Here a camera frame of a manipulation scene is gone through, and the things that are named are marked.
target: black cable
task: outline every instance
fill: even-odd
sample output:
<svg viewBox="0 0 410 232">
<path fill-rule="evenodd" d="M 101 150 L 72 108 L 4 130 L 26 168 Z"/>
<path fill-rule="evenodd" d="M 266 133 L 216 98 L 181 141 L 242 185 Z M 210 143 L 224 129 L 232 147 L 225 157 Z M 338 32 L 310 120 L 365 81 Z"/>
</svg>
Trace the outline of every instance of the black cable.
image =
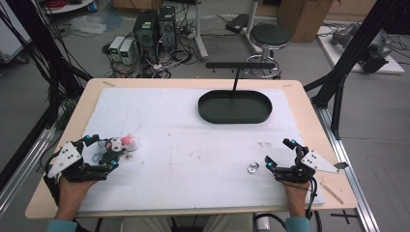
<svg viewBox="0 0 410 232">
<path fill-rule="evenodd" d="M 314 179 L 314 177 L 311 178 L 310 181 L 310 188 L 311 188 L 311 192 L 310 192 L 310 200 L 309 203 L 307 205 L 307 212 L 306 212 L 306 216 L 307 219 L 311 219 L 312 217 L 312 211 L 311 211 L 311 205 L 313 204 L 313 200 L 314 197 L 316 197 L 316 192 L 317 192 L 317 182 L 316 179 Z"/>
<path fill-rule="evenodd" d="M 45 155 L 46 152 L 48 152 L 52 147 L 54 147 L 54 145 L 60 140 L 61 136 L 63 135 L 63 133 L 60 134 L 60 136 L 58 136 L 58 138 L 51 144 L 48 146 L 47 149 L 45 149 L 42 153 L 42 155 L 39 158 L 39 165 L 40 167 L 44 167 L 43 166 L 43 156 Z"/>
<path fill-rule="evenodd" d="M 314 212 L 314 217 L 316 218 L 317 222 L 317 232 L 322 232 L 322 219 L 320 218 L 319 212 L 318 211 L 313 211 Z"/>
<path fill-rule="evenodd" d="M 100 232 L 100 228 L 102 227 L 103 224 L 103 218 L 99 217 L 99 220 L 97 221 L 97 226 L 96 226 L 96 232 Z"/>
<path fill-rule="evenodd" d="M 263 217 L 269 217 L 269 218 L 273 218 L 273 219 L 277 220 L 281 224 L 283 229 L 286 229 L 286 223 L 280 217 L 278 217 L 274 214 L 259 214 L 259 215 L 254 216 L 253 220 L 257 221 L 258 219 L 263 218 Z"/>
<path fill-rule="evenodd" d="M 195 223 L 196 223 L 196 219 L 198 218 L 198 216 L 195 216 L 194 220 L 193 220 L 193 224 L 192 224 L 192 228 L 195 227 Z"/>
</svg>

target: electronic device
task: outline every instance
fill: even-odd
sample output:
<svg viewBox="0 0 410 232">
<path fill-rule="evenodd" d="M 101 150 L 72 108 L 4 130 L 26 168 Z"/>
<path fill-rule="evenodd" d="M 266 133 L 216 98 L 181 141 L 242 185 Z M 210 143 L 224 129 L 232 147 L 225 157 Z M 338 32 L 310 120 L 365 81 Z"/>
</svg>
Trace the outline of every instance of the electronic device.
<svg viewBox="0 0 410 232">
<path fill-rule="evenodd" d="M 225 29 L 231 32 L 240 33 L 242 28 L 248 25 L 248 14 L 239 14 L 234 19 L 226 23 Z"/>
<path fill-rule="evenodd" d="M 347 28 L 334 32 L 331 44 L 341 44 L 343 48 L 346 48 L 356 35 L 360 26 L 359 23 L 351 23 Z M 358 64 L 366 73 L 375 73 L 389 63 L 386 57 L 392 51 L 392 40 L 390 40 L 389 35 L 382 29 L 368 46 L 365 53 L 360 57 Z"/>
<path fill-rule="evenodd" d="M 156 10 L 141 10 L 133 26 L 135 40 L 143 47 L 157 46 L 159 40 L 159 25 Z"/>
<path fill-rule="evenodd" d="M 156 10 L 141 10 L 133 26 L 141 64 L 157 64 L 161 52 L 160 26 Z"/>
<path fill-rule="evenodd" d="M 136 49 L 133 39 L 125 39 L 120 48 L 121 62 L 123 65 L 131 65 L 136 58 Z"/>
<path fill-rule="evenodd" d="M 176 23 L 175 23 L 175 7 L 162 6 L 160 7 L 159 15 L 160 34 L 162 41 L 162 49 L 168 51 L 177 48 L 176 40 Z"/>
<path fill-rule="evenodd" d="M 119 51 L 124 39 L 125 37 L 123 36 L 117 36 L 109 46 L 109 53 L 111 54 L 110 56 L 112 61 L 121 62 L 121 55 Z"/>
</svg>

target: gray floor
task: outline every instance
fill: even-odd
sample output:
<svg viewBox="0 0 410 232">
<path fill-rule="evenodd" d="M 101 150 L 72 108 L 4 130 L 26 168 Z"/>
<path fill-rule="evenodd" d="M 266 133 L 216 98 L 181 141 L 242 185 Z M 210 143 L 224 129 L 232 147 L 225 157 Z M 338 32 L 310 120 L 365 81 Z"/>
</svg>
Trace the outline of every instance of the gray floor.
<svg viewBox="0 0 410 232">
<path fill-rule="evenodd" d="M 71 18 L 85 14 L 88 13 L 77 11 L 60 15 L 56 19 L 60 23 L 67 23 Z M 94 15 L 115 17 L 108 10 L 101 10 Z M 110 71 L 108 60 L 101 53 L 103 45 L 112 41 L 115 35 L 125 35 L 132 30 L 132 20 L 117 19 L 111 20 L 108 32 L 103 35 L 84 38 L 90 35 L 74 33 L 64 39 L 69 51 L 93 76 L 104 77 Z M 217 17 L 204 19 L 203 28 L 218 20 Z M 275 23 L 269 18 L 257 19 L 257 22 L 262 21 Z M 223 25 L 215 23 L 212 28 L 223 28 Z M 401 39 L 410 45 L 410 40 Z M 242 36 L 204 37 L 203 40 L 209 52 L 209 61 L 243 61 L 250 55 L 249 46 Z M 308 84 L 332 68 L 318 41 L 292 43 L 275 54 L 282 69 L 282 79 L 297 79 Z M 408 58 L 397 53 L 392 56 L 397 61 L 409 63 Z M 407 231 L 410 227 L 410 185 L 406 181 L 410 176 L 410 67 L 402 67 L 406 70 L 402 75 L 350 73 L 345 83 L 341 111 L 342 142 L 380 231 Z M 171 72 L 172 78 L 234 77 L 230 71 L 213 73 L 200 62 L 177 67 Z M 316 92 L 313 90 L 307 94 L 312 97 Z M 47 107 L 46 96 L 47 84 L 33 62 L 27 65 L 10 64 L 0 69 L 0 120 L 3 124 L 0 134 L 0 145 L 3 148 L 0 168 L 6 165 L 43 114 Z M 30 220 L 24 216 L 25 208 L 41 178 L 41 173 L 33 172 L 30 175 L 8 211 L 0 218 L 1 231 L 45 231 L 46 220 Z M 344 217 L 332 217 L 331 214 L 342 214 L 342 211 L 320 212 L 324 231 L 363 231 L 357 218 L 350 217 L 347 221 Z M 356 213 L 347 210 L 346 214 Z M 286 213 L 279 215 L 286 218 Z M 193 217 L 180 217 L 180 220 L 185 225 L 193 224 Z M 200 217 L 195 224 L 203 224 L 205 220 L 206 217 Z M 97 220 L 83 219 L 82 222 L 92 230 Z M 119 218 L 106 218 L 102 231 L 119 231 L 119 223 Z M 310 224 L 311 230 L 315 231 L 314 218 Z M 271 227 L 271 231 L 283 231 L 273 220 Z"/>
</svg>

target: black stool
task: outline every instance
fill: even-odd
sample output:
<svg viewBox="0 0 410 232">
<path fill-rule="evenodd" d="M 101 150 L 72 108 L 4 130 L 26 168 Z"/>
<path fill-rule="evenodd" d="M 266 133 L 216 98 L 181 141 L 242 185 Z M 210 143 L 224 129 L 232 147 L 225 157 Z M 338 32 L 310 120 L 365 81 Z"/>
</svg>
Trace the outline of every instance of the black stool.
<svg viewBox="0 0 410 232">
<path fill-rule="evenodd" d="M 272 62 L 276 67 L 271 70 L 248 70 L 247 73 L 256 74 L 261 78 L 280 79 L 279 64 L 274 59 L 273 50 L 287 47 L 290 43 L 289 33 L 276 25 L 259 24 L 250 30 L 249 39 L 253 44 L 262 48 L 262 54 L 252 55 L 246 60 L 246 62 Z"/>
</svg>

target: desk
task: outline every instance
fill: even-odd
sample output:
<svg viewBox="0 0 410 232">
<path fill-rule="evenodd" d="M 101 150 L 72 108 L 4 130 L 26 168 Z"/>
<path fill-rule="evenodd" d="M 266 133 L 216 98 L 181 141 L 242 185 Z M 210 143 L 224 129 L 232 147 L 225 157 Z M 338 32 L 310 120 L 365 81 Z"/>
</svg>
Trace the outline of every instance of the desk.
<svg viewBox="0 0 410 232">
<path fill-rule="evenodd" d="M 191 88 L 191 89 L 230 89 L 232 79 L 92 79 L 87 87 L 69 121 L 60 140 L 59 146 L 64 141 L 77 140 L 82 137 L 84 129 L 94 111 L 103 88 Z M 310 148 L 322 155 L 331 163 L 336 163 L 336 155 L 323 131 L 317 116 L 310 105 L 309 99 L 300 82 L 294 80 L 266 81 L 266 80 L 240 80 L 238 89 L 281 89 L 285 94 L 296 125 L 302 139 Z M 326 203 L 314 207 L 321 209 L 351 209 L 357 206 L 357 200 L 347 181 L 341 174 L 317 172 L 316 179 L 323 189 Z M 26 210 L 28 218 L 53 218 L 56 207 L 43 181 L 40 182 L 32 200 Z M 138 211 L 138 212 L 93 212 L 80 213 L 79 217 L 130 217 L 130 216 L 163 216 L 163 215 L 201 215 L 201 214 L 235 214 L 285 211 L 286 206 L 278 207 L 246 207 L 229 209 L 190 209 L 181 211 Z"/>
</svg>

